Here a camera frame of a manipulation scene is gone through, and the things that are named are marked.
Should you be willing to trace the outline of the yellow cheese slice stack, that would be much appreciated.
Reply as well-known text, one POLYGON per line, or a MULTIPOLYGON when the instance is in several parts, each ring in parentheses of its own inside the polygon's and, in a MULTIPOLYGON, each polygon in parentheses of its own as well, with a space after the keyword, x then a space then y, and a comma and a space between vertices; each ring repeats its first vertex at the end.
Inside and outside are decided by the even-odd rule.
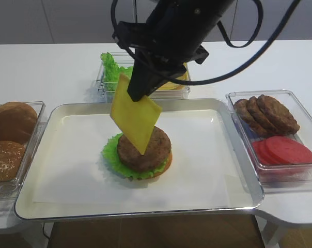
MULTIPOLYGON (((186 68, 186 72, 184 75, 178 77, 178 80, 182 80, 182 81, 189 81, 190 80, 190 75, 189 75, 189 70, 188 70, 188 66, 187 63, 183 64, 186 68)), ((167 82, 166 84, 164 84, 163 86, 161 86, 158 90, 162 91, 162 90, 181 90, 183 89, 185 86, 184 85, 179 85, 173 82, 167 82)))

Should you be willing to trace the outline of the silver metal tray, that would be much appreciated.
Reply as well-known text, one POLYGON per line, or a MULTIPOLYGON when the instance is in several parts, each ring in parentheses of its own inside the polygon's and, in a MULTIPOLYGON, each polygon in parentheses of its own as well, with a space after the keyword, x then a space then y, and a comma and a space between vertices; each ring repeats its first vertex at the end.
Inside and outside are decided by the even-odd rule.
POLYGON ((119 133, 108 103, 64 104, 48 119, 15 203, 17 216, 59 220, 251 210, 263 188, 227 105, 159 100, 173 160, 162 175, 129 180, 101 152, 119 133))

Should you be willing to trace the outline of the clear patty tomato container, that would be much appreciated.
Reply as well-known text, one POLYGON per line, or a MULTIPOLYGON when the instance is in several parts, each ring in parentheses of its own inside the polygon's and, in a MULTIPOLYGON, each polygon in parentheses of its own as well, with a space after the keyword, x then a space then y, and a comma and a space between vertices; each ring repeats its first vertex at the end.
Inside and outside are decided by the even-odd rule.
POLYGON ((226 99, 233 122, 261 185, 270 192, 312 190, 312 164, 266 168, 259 163, 252 142, 261 141, 262 138, 254 133, 248 124, 239 117, 234 109, 234 104, 240 99, 247 100, 261 94, 275 98, 289 110, 301 127, 297 134, 291 134, 288 137, 304 145, 312 152, 312 117, 294 93, 289 90, 266 90, 227 94, 226 99))

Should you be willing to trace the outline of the middle red tomato slice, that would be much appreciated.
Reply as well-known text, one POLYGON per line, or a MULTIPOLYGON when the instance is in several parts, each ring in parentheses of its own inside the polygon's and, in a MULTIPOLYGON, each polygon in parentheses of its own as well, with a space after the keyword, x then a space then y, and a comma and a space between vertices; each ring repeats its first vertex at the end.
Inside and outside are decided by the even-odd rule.
POLYGON ((266 144, 264 140, 259 141, 259 154, 260 156, 267 161, 270 165, 281 165, 282 162, 274 158, 266 149, 266 144))

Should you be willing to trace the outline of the clear lettuce cheese container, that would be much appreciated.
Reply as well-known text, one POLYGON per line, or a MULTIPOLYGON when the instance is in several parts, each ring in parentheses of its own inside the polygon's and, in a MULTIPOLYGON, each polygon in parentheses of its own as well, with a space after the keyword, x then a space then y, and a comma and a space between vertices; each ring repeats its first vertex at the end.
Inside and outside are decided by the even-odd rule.
MULTIPOLYGON (((122 73, 131 77, 134 60, 126 53, 102 53, 101 65, 97 77, 97 88, 105 102, 112 102, 119 75, 122 73)), ((187 99, 189 86, 168 82, 161 86, 149 97, 151 99, 187 99)))

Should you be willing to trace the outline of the front brown patty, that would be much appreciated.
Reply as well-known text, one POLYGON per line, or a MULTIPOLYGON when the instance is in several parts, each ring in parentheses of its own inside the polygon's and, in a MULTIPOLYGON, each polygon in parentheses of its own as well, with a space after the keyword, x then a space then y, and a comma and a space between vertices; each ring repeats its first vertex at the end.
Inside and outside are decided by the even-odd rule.
POLYGON ((266 118, 278 128, 283 135, 296 134, 300 125, 293 117, 291 112, 277 99, 260 95, 257 98, 257 104, 266 118))

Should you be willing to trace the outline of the middle brown patty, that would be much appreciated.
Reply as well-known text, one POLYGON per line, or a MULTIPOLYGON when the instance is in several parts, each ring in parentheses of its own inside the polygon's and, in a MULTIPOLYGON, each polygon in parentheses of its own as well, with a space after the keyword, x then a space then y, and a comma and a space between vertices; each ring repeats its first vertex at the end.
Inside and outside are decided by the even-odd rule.
POLYGON ((266 117, 266 115, 260 110, 257 104, 257 98, 255 96, 250 97, 247 103, 247 110, 253 116, 253 118, 271 135, 284 135, 284 132, 279 130, 274 124, 272 124, 266 117))

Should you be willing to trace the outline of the bottom bun on tray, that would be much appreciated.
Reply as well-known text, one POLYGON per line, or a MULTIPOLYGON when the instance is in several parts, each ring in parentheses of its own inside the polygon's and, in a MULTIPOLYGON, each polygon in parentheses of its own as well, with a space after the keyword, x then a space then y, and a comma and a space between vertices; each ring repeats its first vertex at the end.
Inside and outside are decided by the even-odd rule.
POLYGON ((171 163, 172 163, 172 159, 173 159, 173 154, 172 154, 172 152, 170 152, 169 157, 168 157, 165 165, 163 167, 161 167, 160 171, 154 172, 152 176, 147 176, 146 178, 138 177, 138 180, 152 179, 152 178, 156 178, 156 177, 160 176, 161 174, 163 174, 164 172, 166 172, 169 169, 169 167, 171 166, 171 163))

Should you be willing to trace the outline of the brown patty on tray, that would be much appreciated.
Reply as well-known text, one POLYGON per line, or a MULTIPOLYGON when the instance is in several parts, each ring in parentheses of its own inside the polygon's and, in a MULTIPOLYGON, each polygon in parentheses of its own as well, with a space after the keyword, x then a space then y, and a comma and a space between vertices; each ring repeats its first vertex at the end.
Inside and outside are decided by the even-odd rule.
POLYGON ((144 173, 161 166, 171 153, 171 142, 167 134, 154 127, 144 154, 141 154, 125 135, 117 143, 120 162, 137 173, 144 173))

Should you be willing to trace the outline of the green lettuce in container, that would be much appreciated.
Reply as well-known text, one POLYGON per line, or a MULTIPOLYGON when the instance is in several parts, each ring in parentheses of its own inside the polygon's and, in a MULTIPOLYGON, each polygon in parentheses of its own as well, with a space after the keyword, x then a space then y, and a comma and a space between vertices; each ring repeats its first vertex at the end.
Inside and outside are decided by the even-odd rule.
POLYGON ((124 74, 128 78, 131 77, 133 66, 119 66, 111 53, 102 53, 101 59, 104 65, 104 83, 108 91, 115 91, 120 74, 124 74))

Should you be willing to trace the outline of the rear brown patty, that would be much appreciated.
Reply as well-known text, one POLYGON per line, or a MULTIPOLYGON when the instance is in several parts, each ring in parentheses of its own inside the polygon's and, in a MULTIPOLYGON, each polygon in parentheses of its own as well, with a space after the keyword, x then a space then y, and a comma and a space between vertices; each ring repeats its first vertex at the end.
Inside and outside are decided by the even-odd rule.
POLYGON ((247 110, 247 99, 240 99, 234 104, 234 109, 241 119, 248 124, 250 129, 260 137, 267 137, 268 132, 263 128, 247 110))

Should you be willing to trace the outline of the rear red tomato slice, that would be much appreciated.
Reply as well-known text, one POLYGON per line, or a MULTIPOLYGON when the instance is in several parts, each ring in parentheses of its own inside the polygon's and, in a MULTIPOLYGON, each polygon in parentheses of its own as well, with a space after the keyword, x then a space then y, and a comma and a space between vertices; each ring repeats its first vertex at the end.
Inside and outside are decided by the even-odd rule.
POLYGON ((252 146, 253 146, 253 149, 255 151, 256 157, 259 160, 259 163, 262 164, 262 165, 271 165, 267 160, 265 160, 261 156, 260 149, 259 149, 260 144, 261 144, 261 141, 254 141, 254 142, 252 142, 252 146))

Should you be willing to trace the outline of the plain brown bun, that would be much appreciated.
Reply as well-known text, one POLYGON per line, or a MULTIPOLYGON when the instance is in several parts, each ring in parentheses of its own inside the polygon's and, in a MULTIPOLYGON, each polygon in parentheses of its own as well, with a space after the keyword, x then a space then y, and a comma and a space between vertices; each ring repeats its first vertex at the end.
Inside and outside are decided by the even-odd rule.
POLYGON ((29 141, 38 114, 23 102, 7 102, 0 105, 0 141, 25 144, 29 141))

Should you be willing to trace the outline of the red tomato slice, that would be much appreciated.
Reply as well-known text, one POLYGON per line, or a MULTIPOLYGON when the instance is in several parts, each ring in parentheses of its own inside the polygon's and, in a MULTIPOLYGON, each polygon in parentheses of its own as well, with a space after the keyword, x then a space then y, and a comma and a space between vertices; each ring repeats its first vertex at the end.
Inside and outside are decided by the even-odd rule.
POLYGON ((281 164, 312 164, 312 152, 293 139, 273 136, 264 140, 264 146, 269 155, 281 164))
POLYGON ((266 144, 264 140, 259 141, 259 154, 260 156, 267 161, 270 165, 281 165, 282 162, 274 158, 266 149, 266 144))
POLYGON ((260 144, 261 144, 261 141, 254 141, 254 142, 252 142, 252 146, 253 146, 253 149, 255 151, 256 157, 259 160, 259 163, 262 164, 262 165, 271 165, 267 160, 265 160, 261 156, 260 149, 259 149, 260 144))

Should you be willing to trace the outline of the clear bun container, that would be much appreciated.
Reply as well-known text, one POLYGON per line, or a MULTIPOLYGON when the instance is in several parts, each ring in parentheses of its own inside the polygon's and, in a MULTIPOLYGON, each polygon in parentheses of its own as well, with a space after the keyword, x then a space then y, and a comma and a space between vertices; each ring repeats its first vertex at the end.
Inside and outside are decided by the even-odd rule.
POLYGON ((22 144, 25 147, 21 165, 16 176, 10 181, 0 182, 0 199, 14 198, 22 185, 23 179, 30 167, 33 156, 40 142, 46 118, 44 116, 45 104, 43 102, 23 102, 30 105, 38 114, 37 123, 28 142, 22 144))

